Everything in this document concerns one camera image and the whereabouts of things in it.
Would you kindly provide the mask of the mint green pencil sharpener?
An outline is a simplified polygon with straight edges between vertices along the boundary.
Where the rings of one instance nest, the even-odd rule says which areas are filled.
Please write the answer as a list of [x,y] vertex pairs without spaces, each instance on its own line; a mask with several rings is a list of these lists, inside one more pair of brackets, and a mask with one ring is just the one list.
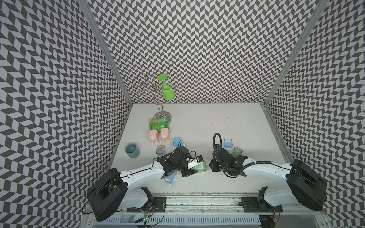
[[207,165],[206,162],[201,162],[193,167],[194,171],[197,171],[198,173],[206,172],[207,171]]

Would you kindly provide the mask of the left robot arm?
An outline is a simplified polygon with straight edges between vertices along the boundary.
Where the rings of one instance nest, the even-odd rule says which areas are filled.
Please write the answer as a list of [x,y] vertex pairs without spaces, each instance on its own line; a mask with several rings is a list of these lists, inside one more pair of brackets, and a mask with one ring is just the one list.
[[198,173],[203,157],[194,155],[184,146],[153,159],[152,164],[130,171],[112,168],[102,175],[87,191],[87,203],[96,221],[104,221],[119,209],[150,209],[154,198],[146,188],[152,181],[181,172],[183,177]]

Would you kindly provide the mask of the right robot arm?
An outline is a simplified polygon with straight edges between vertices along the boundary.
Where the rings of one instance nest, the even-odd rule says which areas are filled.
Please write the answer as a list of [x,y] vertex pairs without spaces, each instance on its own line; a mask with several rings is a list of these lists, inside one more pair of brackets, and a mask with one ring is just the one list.
[[279,182],[278,187],[262,187],[254,202],[258,211],[279,212],[282,205],[300,204],[322,211],[327,201],[327,181],[300,160],[293,163],[257,161],[247,156],[234,157],[218,144],[213,146],[212,172],[223,172],[229,178],[259,177]]

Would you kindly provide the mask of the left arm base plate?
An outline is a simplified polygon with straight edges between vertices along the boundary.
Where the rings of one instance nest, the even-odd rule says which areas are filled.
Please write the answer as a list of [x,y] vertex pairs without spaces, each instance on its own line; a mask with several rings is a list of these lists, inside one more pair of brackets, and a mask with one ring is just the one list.
[[166,197],[154,197],[154,199],[149,199],[147,203],[141,208],[129,208],[127,212],[165,212],[166,208]]

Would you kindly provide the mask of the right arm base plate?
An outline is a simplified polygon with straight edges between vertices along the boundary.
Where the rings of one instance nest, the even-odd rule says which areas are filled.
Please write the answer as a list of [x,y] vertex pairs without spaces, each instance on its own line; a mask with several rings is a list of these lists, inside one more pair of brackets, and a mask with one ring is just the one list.
[[238,205],[243,208],[244,212],[283,212],[281,205],[273,207],[263,199],[258,200],[257,197],[241,197],[240,200],[241,201],[238,203]]

